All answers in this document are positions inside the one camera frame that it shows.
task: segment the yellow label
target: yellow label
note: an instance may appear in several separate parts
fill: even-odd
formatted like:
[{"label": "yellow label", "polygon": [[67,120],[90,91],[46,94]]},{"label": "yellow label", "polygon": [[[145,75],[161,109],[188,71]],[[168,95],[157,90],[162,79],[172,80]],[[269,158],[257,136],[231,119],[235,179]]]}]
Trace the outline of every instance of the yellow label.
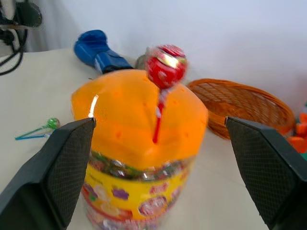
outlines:
[{"label": "yellow label", "polygon": [[110,219],[151,220],[176,202],[189,169],[165,180],[139,182],[115,178],[88,165],[82,194],[96,212]]}]

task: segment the orange lid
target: orange lid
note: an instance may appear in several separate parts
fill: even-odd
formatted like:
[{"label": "orange lid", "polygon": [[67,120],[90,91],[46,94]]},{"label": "orange lid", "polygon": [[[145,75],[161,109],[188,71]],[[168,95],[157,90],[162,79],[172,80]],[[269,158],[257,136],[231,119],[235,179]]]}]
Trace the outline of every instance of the orange lid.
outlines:
[{"label": "orange lid", "polygon": [[184,85],[167,97],[159,141],[152,141],[158,88],[144,70],[120,70],[103,75],[72,94],[76,120],[94,116],[92,149],[129,166],[146,169],[198,153],[208,111]]}]

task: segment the black cable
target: black cable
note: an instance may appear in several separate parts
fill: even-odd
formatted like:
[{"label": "black cable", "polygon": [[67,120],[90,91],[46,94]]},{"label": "black cable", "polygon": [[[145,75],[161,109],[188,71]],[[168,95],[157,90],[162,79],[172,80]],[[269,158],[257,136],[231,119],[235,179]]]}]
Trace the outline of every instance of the black cable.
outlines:
[{"label": "black cable", "polygon": [[24,46],[25,46],[25,43],[26,43],[26,40],[27,40],[28,30],[24,30],[24,38],[23,39],[21,38],[20,33],[17,30],[15,30],[15,31],[16,31],[16,34],[17,34],[17,37],[18,37],[18,40],[19,40],[19,44],[20,44],[19,48],[11,56],[9,56],[7,59],[2,61],[0,63],[0,67],[3,64],[5,64],[6,62],[8,62],[9,60],[11,60],[18,53],[20,53],[20,56],[19,56],[19,59],[18,59],[17,63],[15,64],[15,66],[12,67],[11,69],[7,70],[7,71],[4,71],[4,72],[0,73],[0,76],[8,74],[8,73],[11,73],[14,70],[16,70],[19,67],[19,65],[21,64],[21,61],[23,60],[23,57],[24,57]]}]

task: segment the table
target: table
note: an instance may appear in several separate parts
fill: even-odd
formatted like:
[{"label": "table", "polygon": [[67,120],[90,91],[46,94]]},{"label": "table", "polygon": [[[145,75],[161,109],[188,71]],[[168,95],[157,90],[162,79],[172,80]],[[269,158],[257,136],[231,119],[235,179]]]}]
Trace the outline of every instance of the table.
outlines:
[{"label": "table", "polygon": [[[16,71],[0,77],[0,192],[46,141],[15,141],[14,137],[50,117],[63,124],[73,121],[71,94],[97,75],[72,50],[62,49],[26,53]],[[79,201],[68,230],[91,229]],[[186,189],[161,229],[268,229],[241,179],[229,140],[206,132]]]}]

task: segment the orange basket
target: orange basket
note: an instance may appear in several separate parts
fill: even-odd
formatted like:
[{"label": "orange basket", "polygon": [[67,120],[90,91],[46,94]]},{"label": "orange basket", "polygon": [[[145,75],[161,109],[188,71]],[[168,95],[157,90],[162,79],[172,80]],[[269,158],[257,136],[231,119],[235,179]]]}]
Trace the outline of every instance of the orange basket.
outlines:
[{"label": "orange basket", "polygon": [[228,80],[201,79],[188,84],[209,110],[209,129],[222,138],[229,134],[227,116],[259,122],[285,135],[295,125],[292,110],[273,95]]}]

